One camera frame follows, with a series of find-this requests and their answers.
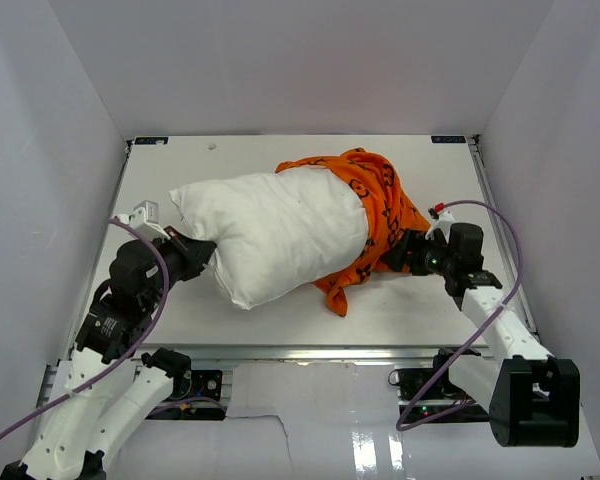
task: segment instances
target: gray wall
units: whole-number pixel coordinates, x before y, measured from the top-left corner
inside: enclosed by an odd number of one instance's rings
[[[481,132],[553,0],[50,0],[125,136]]]
[[[46,0],[0,0],[0,430],[36,403],[95,259],[124,143]],[[0,444],[0,470],[28,431]]]
[[[543,341],[572,357],[600,455],[600,0],[560,0],[484,133]]]

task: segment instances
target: pillow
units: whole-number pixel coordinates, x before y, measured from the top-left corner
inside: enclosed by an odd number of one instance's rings
[[[207,180],[169,194],[186,233],[218,244],[208,270],[247,310],[345,269],[367,240],[360,198],[320,167]]]

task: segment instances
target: orange fabric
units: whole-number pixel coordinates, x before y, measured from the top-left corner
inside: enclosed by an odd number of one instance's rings
[[[313,165],[328,168],[360,197],[367,212],[369,237],[360,256],[341,272],[314,284],[327,294],[327,306],[341,316],[347,314],[344,287],[369,280],[373,271],[389,271],[380,256],[393,247],[405,229],[428,230],[429,222],[402,191],[393,165],[381,155],[362,148],[339,157],[311,157],[278,165],[276,173],[288,168]]]

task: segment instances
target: orange pillowcase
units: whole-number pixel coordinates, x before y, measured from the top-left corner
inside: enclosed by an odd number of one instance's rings
[[[391,271],[380,256],[393,247],[405,229],[428,230],[429,222],[405,195],[391,162],[377,153],[356,148],[339,157],[311,157],[278,165],[276,173],[288,168],[315,165],[328,168],[360,197],[369,221],[369,236],[360,256],[340,272],[314,284],[327,294],[327,306],[338,315],[347,314],[344,287],[369,280],[371,272]]]

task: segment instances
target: black label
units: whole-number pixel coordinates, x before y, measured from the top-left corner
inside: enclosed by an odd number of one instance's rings
[[[166,145],[169,143],[169,137],[136,137],[136,145]]]
[[[431,135],[433,143],[467,143],[462,135]]]

